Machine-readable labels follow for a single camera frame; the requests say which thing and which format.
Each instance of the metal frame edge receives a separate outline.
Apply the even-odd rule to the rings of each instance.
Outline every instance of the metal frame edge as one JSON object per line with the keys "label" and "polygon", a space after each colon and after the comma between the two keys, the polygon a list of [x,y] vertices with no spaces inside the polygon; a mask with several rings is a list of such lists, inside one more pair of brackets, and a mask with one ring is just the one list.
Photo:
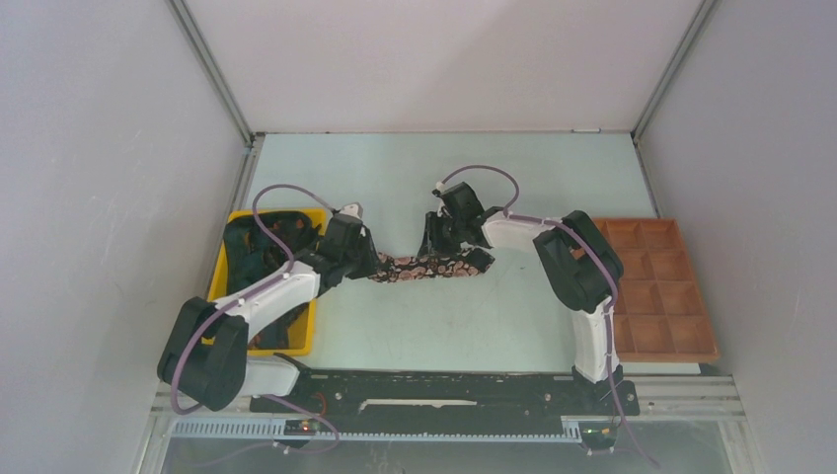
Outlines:
{"label": "metal frame edge", "polygon": [[766,472],[750,425],[747,422],[718,423],[726,459],[732,474]]}
{"label": "metal frame edge", "polygon": [[659,204],[659,199],[656,198],[657,186],[648,169],[646,159],[643,156],[641,143],[634,141],[634,153],[637,154],[637,161],[640,163],[640,173],[643,174],[643,181],[646,183],[646,192],[648,193],[648,199],[651,201],[651,208],[653,209],[654,215],[657,218],[661,218],[663,216],[663,209]]}
{"label": "metal frame edge", "polygon": [[163,472],[166,453],[169,451],[171,431],[176,425],[171,417],[149,417],[143,442],[134,461],[132,474],[159,474]]}
{"label": "metal frame edge", "polygon": [[643,112],[640,114],[640,118],[637,120],[637,125],[631,132],[631,136],[634,138],[635,143],[642,140],[648,125],[653,119],[657,109],[659,109],[659,105],[668,92],[672,81],[677,75],[677,72],[679,72],[683,67],[683,63],[686,61],[689,52],[697,43],[701,33],[709,24],[712,14],[716,11],[720,4],[721,0],[702,0],[700,6],[695,12],[695,16],[692,17],[689,27],[683,34],[683,38],[680,39],[680,43],[678,43],[677,47],[674,49],[674,54],[671,56],[671,60],[669,60],[668,65],[665,66],[665,70],[659,78],[653,93],[651,93],[651,97],[648,99]]}
{"label": "metal frame edge", "polygon": [[253,177],[256,175],[256,166],[262,156],[262,147],[265,146],[265,137],[264,133],[254,134],[253,144],[247,156],[245,156],[244,163],[242,163],[241,170],[236,178],[236,188],[230,203],[230,212],[243,209],[245,206],[247,195],[250,193],[250,184],[253,183]]}
{"label": "metal frame edge", "polygon": [[215,57],[212,55],[212,51],[209,49],[206,39],[200,32],[200,28],[197,27],[197,22],[195,21],[194,15],[191,13],[186,0],[166,0],[166,2],[169,4],[175,19],[180,24],[184,35],[186,35],[192,50],[197,56],[197,59],[200,61],[200,65],[203,67],[204,72],[206,72],[209,82],[212,83],[212,87],[215,89],[215,92],[218,93],[224,109],[227,110],[230,118],[235,123],[235,126],[241,134],[245,144],[250,146],[253,142],[253,131],[247,124],[247,120],[241,112],[241,108],[236,102],[235,96],[233,96],[229,84],[227,84],[226,79],[224,79],[221,68],[218,66]]}

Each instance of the wooden sorting tray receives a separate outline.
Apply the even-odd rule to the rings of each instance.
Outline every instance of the wooden sorting tray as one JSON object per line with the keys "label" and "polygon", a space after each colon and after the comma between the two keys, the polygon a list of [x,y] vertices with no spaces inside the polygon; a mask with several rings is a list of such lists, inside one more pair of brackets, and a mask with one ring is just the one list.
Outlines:
{"label": "wooden sorting tray", "polygon": [[619,359],[710,362],[719,357],[686,246],[673,219],[594,219],[622,260],[614,309]]}

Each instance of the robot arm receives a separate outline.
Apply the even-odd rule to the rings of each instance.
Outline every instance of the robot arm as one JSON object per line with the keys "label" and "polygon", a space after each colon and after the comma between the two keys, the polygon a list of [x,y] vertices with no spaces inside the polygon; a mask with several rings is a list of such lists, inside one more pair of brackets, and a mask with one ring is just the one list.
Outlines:
{"label": "robot arm", "polygon": [[[611,326],[613,324],[612,308],[605,314],[611,297],[610,287],[588,255],[576,258],[573,254],[579,249],[577,242],[565,231],[549,224],[549,219],[533,222],[504,215],[500,207],[484,209],[465,183],[434,194],[442,200],[442,207],[435,216],[428,216],[429,220],[434,220],[431,226],[436,229],[432,233],[437,240],[435,247],[458,246],[465,242],[538,254],[553,292],[572,310],[575,371],[592,383],[605,380],[608,376],[607,348],[613,348],[613,335],[610,335],[608,345],[604,321],[605,317],[610,318]],[[622,262],[590,217],[577,210],[561,222],[589,245],[610,277],[618,281],[624,272]],[[615,370],[619,360],[615,352],[611,357]]]}
{"label": "robot arm", "polygon": [[234,294],[209,302],[193,298],[181,308],[157,365],[161,380],[172,383],[175,367],[197,328],[218,308],[235,304],[203,334],[214,343],[194,347],[180,376],[180,390],[210,410],[226,407],[234,398],[290,393],[299,368],[282,357],[247,357],[248,342],[272,321],[305,304],[346,277],[368,277],[377,270],[372,235],[360,220],[359,204],[336,213],[316,251],[303,251],[289,270],[276,273]]}

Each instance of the gray wall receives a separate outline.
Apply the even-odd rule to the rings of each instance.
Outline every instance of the gray wall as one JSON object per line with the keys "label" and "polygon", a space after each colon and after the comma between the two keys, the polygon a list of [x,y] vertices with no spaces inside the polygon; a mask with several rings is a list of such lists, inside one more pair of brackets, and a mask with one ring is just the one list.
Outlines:
{"label": "gray wall", "polygon": [[250,125],[315,133],[630,129],[699,4],[190,2]]}
{"label": "gray wall", "polygon": [[126,472],[243,145],[163,0],[0,2],[0,472]]}
{"label": "gray wall", "polygon": [[726,0],[642,144],[768,467],[834,472],[837,2]]}

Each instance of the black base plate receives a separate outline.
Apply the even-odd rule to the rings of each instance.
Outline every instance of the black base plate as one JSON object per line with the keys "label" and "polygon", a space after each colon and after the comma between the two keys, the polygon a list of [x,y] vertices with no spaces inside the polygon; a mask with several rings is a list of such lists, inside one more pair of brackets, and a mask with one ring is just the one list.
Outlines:
{"label": "black base plate", "polygon": [[[626,415],[638,415],[634,383],[617,389]],[[467,406],[375,405],[368,400],[465,400]],[[486,374],[303,369],[285,400],[323,415],[342,432],[397,435],[559,435],[561,416],[613,416],[610,394],[565,374]],[[254,413],[290,413],[265,398]]]}

